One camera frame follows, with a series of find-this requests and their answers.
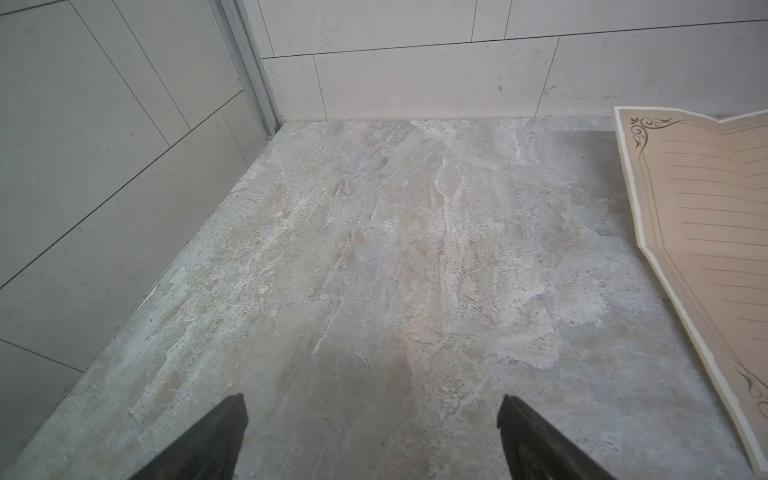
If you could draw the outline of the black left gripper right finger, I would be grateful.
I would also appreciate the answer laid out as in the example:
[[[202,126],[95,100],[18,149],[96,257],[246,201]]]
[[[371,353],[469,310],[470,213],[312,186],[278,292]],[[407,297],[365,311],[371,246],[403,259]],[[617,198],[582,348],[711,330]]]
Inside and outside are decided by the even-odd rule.
[[[615,479],[517,396],[504,396],[497,429],[512,479]]]

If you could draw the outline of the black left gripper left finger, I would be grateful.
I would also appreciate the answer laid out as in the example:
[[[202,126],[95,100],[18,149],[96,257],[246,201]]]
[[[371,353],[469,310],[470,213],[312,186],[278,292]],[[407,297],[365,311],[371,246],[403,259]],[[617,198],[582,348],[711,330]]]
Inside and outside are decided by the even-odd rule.
[[[224,398],[130,480],[229,480],[248,425],[244,395]]]

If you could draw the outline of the beige lined letter paper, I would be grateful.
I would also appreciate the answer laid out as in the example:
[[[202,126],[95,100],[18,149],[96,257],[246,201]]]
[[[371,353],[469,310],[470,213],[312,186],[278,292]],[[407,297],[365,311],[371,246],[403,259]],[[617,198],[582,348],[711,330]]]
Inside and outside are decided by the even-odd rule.
[[[637,244],[767,475],[767,114],[621,106]]]

